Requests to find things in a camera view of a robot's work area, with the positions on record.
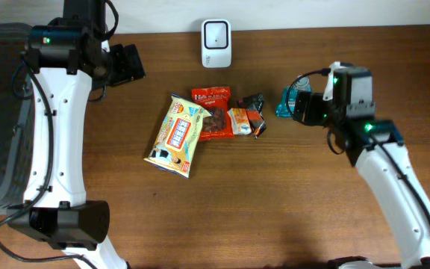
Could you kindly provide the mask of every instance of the orange and white package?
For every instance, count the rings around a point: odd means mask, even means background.
[[[234,135],[250,135],[252,128],[244,108],[232,108],[228,111],[231,120],[231,129]]]
[[[162,170],[188,178],[203,119],[211,116],[202,106],[172,94],[172,104],[155,144],[144,160]]]

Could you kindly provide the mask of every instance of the teal package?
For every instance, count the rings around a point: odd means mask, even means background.
[[[286,104],[286,96],[287,96],[288,88],[290,87],[286,87],[283,90],[283,93],[281,95],[281,102],[278,105],[278,107],[276,107],[276,116],[278,117],[290,117],[290,113],[287,110],[287,104]],[[311,92],[309,78],[300,79],[291,90],[290,97],[288,98],[288,105],[291,111],[295,110],[296,95],[298,94],[299,90]]]

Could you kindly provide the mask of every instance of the red snack bag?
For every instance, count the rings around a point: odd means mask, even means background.
[[[230,117],[227,114],[230,96],[230,87],[192,89],[193,101],[212,113],[212,117],[203,119],[199,141],[235,137],[231,131]]]

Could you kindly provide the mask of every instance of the brown wooden surface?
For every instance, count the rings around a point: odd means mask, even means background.
[[[351,61],[369,67],[379,117],[395,120],[430,197],[430,26],[325,28],[233,33],[227,69],[200,63],[199,34],[115,36],[135,43],[147,77],[109,89],[87,106],[84,181],[89,200],[107,200],[109,236],[133,267],[262,268],[311,265],[344,256],[398,262],[393,236],[364,180],[333,155],[326,130],[274,114],[297,75]],[[324,90],[325,78],[311,78]],[[190,179],[143,157],[169,94],[228,85],[233,100],[262,92],[268,129],[258,139],[199,143]],[[58,251],[13,230],[0,237],[27,256]],[[72,261],[44,265],[75,268]],[[41,268],[0,251],[0,268]]]

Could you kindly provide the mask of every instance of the wood grain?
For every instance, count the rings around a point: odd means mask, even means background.
[[[139,268],[306,266],[344,256],[399,262],[378,204],[345,155],[333,155],[326,130],[274,114],[297,75],[333,61],[369,67],[379,117],[394,119],[430,197],[430,26],[320,28],[233,33],[227,69],[200,63],[199,35],[115,36],[135,43],[147,77],[111,88],[87,106],[84,181],[89,200],[107,200],[109,236]],[[325,78],[311,79],[323,91]],[[190,179],[154,168],[152,146],[169,94],[231,87],[235,98],[262,92],[268,129],[258,140],[199,143]],[[27,256],[57,255],[8,228],[0,237]],[[72,261],[46,268],[75,268]],[[0,251],[0,268],[41,268]]]

